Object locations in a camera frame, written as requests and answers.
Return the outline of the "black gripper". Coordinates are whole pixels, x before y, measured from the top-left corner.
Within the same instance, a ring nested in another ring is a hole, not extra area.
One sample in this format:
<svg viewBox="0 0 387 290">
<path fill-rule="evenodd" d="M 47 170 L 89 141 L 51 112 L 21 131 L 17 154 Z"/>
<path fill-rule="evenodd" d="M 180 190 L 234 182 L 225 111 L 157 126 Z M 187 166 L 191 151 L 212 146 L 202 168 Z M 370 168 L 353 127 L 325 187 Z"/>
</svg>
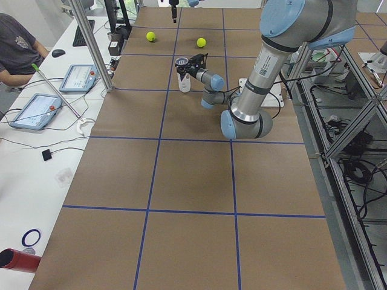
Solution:
<svg viewBox="0 0 387 290">
<path fill-rule="evenodd" d="M 177 73 L 180 81 L 183 81 L 186 74 L 194 77 L 197 80 L 202 80 L 204 73 L 207 71 L 208 54 L 197 54 L 188 60 L 188 64 L 177 67 Z"/>
<path fill-rule="evenodd" d="M 172 21 L 173 23 L 177 22 L 177 5 L 178 0 L 160 0 L 160 6 L 171 6 Z"/>
</svg>

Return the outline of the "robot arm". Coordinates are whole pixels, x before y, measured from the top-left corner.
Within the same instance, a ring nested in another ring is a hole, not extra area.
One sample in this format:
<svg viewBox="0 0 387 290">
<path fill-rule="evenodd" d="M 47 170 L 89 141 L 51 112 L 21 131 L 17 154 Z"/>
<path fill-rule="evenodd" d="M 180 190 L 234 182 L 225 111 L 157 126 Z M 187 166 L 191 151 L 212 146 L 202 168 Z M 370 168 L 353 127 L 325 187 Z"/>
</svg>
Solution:
<svg viewBox="0 0 387 290">
<path fill-rule="evenodd" d="M 288 56 L 306 42 L 309 49 L 348 43 L 355 33 L 357 1 L 268 1 L 261 13 L 262 47 L 240 93 L 222 92 L 224 80 L 206 68 L 205 55 L 175 61 L 180 79 L 187 75 L 204 84 L 205 108 L 227 105 L 221 131 L 227 139 L 266 136 L 273 122 L 261 107 Z"/>
<path fill-rule="evenodd" d="M 196 7 L 201 0 L 188 0 L 188 5 L 190 7 Z M 172 20 L 173 23 L 177 22 L 177 5 L 180 3 L 179 0 L 168 0 L 169 5 L 171 6 Z"/>
</svg>

